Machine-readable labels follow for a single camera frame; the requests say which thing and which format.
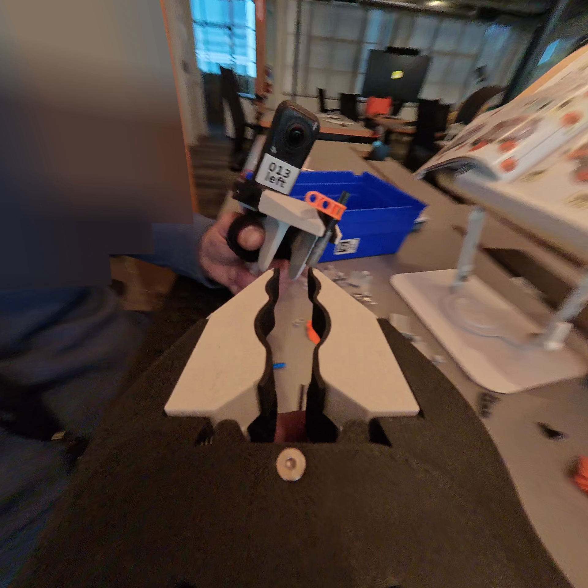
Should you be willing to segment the person's left forearm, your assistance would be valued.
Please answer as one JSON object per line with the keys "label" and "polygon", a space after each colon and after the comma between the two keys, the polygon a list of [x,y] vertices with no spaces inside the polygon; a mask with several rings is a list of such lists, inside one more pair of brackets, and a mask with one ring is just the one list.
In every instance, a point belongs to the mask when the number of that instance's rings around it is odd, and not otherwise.
{"label": "person's left forearm", "polygon": [[212,219],[199,214],[193,215],[190,224],[152,224],[153,253],[143,260],[208,288],[218,288],[199,260],[203,238],[213,225]]}

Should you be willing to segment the grey block panel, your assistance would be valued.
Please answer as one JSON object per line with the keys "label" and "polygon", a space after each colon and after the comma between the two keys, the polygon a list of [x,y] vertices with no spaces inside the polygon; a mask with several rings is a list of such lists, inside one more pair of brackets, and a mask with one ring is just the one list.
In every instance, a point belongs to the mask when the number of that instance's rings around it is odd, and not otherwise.
{"label": "grey block panel", "polygon": [[415,340],[416,335],[413,332],[408,316],[399,313],[390,313],[388,321],[402,336],[411,341]]}

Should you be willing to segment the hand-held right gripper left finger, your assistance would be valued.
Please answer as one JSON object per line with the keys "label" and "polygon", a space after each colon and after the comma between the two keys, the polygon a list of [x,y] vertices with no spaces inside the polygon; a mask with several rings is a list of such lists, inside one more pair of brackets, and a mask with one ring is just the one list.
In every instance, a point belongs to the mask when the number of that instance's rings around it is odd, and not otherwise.
{"label": "hand-held right gripper left finger", "polygon": [[173,417],[232,420],[253,442],[273,442],[277,394],[268,335],[280,271],[268,270],[209,317],[165,405]]}

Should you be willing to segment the person's left hand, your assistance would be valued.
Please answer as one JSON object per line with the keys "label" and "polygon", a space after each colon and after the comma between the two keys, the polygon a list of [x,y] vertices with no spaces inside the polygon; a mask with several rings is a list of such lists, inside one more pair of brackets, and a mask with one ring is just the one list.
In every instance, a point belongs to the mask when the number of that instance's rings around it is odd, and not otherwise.
{"label": "person's left hand", "polygon": [[199,246],[199,261],[207,277],[237,294],[253,283],[257,276],[247,263],[228,246],[226,237],[238,212],[226,212],[204,233]]}

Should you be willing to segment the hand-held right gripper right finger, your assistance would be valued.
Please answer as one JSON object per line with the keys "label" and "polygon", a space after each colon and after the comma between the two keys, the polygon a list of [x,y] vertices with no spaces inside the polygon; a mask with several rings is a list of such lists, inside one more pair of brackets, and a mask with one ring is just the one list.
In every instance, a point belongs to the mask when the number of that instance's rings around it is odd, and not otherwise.
{"label": "hand-held right gripper right finger", "polygon": [[317,269],[307,274],[318,337],[306,392],[306,434],[333,442],[352,421],[420,412],[377,317]]}

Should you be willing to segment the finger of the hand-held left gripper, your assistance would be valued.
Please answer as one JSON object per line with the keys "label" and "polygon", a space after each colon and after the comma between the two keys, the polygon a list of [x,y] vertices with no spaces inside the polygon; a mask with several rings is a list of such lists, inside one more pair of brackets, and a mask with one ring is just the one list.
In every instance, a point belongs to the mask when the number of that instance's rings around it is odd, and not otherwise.
{"label": "finger of the hand-held left gripper", "polygon": [[[270,216],[281,220],[288,220],[291,217],[302,219],[317,218],[318,239],[324,235],[326,230],[328,216],[309,206],[304,200],[282,195],[268,189],[264,190],[261,194],[259,212],[266,217]],[[291,245],[295,237],[295,231],[295,228],[288,229],[283,242],[288,242]]]}
{"label": "finger of the hand-held left gripper", "polygon": [[258,258],[258,268],[262,273],[270,268],[290,228],[295,228],[296,231],[290,245],[289,278],[297,280],[305,270],[306,262],[318,241],[318,219],[291,217],[288,220],[281,220],[267,216],[263,220],[265,238]]}

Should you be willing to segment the wall monitor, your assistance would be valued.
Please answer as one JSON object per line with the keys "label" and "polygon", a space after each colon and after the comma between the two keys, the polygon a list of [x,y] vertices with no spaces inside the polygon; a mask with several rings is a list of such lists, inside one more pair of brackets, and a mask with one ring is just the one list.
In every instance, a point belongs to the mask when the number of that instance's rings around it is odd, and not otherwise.
{"label": "wall monitor", "polygon": [[417,102],[431,62],[428,55],[397,55],[372,49],[359,95]]}

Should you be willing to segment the person's blue clothing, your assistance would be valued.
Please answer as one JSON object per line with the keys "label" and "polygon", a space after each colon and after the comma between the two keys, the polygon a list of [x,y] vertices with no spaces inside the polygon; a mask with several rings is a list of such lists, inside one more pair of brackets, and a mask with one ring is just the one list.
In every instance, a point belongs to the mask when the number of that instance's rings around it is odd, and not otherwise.
{"label": "person's blue clothing", "polygon": [[1,518],[50,510],[149,327],[109,287],[1,292]]}

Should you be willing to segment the wooden office desk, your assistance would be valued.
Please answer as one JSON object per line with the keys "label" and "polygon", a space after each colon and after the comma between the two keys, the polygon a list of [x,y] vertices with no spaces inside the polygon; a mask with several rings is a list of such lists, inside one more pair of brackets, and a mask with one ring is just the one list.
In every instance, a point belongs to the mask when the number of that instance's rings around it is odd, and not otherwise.
{"label": "wooden office desk", "polygon": [[[265,129],[269,129],[272,124],[274,111],[266,113],[261,118],[261,126]],[[345,141],[355,143],[372,143],[375,140],[375,135],[372,130],[365,128],[359,123],[347,123],[338,124],[333,121],[327,121],[315,115],[320,123],[320,133],[317,139],[324,141]],[[300,125],[294,125],[296,128],[294,138],[299,139],[304,137],[303,129],[300,130]],[[287,139],[290,138],[290,130],[286,130],[281,135]]]}

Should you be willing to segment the blue storage bin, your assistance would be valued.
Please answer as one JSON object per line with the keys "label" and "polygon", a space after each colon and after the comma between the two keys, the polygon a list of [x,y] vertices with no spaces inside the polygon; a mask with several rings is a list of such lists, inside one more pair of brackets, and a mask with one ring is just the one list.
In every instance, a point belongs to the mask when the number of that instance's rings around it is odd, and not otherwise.
{"label": "blue storage bin", "polygon": [[327,245],[321,263],[395,254],[426,208],[425,203],[368,172],[303,171],[290,195],[303,200],[312,190],[331,199],[343,191],[350,194],[337,225],[342,238],[337,245]]}

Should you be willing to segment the grey tube connector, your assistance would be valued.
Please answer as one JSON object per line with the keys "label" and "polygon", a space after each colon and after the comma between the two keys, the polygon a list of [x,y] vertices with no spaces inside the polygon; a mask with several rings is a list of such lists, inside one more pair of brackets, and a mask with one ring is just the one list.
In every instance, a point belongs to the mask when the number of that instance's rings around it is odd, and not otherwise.
{"label": "grey tube connector", "polygon": [[306,261],[306,266],[308,268],[315,267],[318,264],[326,249],[326,246],[330,242],[332,234],[332,231],[325,231],[324,235],[316,240]]}

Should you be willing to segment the instruction booklet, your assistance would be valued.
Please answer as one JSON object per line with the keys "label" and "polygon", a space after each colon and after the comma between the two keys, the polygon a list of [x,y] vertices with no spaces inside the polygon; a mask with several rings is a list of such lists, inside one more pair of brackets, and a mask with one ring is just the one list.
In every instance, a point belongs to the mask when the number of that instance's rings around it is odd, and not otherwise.
{"label": "instruction booklet", "polygon": [[522,202],[587,208],[587,47],[475,118],[415,176],[440,172]]}

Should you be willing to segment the orange brick with holes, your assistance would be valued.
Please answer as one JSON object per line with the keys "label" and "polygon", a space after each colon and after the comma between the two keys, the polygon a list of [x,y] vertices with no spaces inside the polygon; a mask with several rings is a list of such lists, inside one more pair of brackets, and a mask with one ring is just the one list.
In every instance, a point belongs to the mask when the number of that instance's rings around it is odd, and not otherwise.
{"label": "orange brick with holes", "polygon": [[569,477],[571,481],[587,494],[587,457],[578,455],[570,463]]}

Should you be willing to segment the orange two-hole beam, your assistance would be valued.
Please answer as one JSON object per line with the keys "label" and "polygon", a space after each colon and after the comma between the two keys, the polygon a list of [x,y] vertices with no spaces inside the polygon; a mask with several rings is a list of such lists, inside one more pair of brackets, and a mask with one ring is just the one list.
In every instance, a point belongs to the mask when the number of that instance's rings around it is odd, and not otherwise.
{"label": "orange two-hole beam", "polygon": [[304,201],[309,206],[337,221],[341,220],[347,209],[345,204],[335,201],[316,190],[306,192]]}

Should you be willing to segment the person's right hand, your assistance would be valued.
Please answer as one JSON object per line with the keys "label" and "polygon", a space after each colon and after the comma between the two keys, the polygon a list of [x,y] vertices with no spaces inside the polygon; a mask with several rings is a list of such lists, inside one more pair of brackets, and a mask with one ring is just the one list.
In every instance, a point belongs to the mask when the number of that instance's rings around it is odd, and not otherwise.
{"label": "person's right hand", "polygon": [[278,413],[276,416],[275,443],[302,443],[307,441],[306,412],[303,410]]}

